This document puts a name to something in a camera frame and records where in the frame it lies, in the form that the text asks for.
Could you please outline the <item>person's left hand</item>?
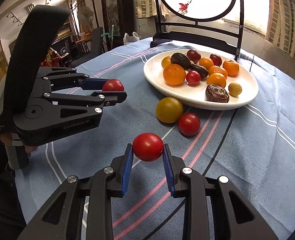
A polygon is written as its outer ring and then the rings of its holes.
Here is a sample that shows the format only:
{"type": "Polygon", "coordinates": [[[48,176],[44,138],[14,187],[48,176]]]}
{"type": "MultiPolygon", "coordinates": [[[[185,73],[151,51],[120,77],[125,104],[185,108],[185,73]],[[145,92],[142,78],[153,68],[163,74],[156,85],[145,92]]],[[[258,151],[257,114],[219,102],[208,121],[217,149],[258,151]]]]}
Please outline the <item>person's left hand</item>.
{"type": "MultiPolygon", "coordinates": [[[[12,135],[11,135],[11,133],[0,134],[0,141],[5,146],[11,146],[12,145],[12,135]]],[[[38,149],[38,146],[24,145],[24,147],[25,147],[26,153],[31,153],[31,152],[34,152],[35,150],[38,149]]]]}

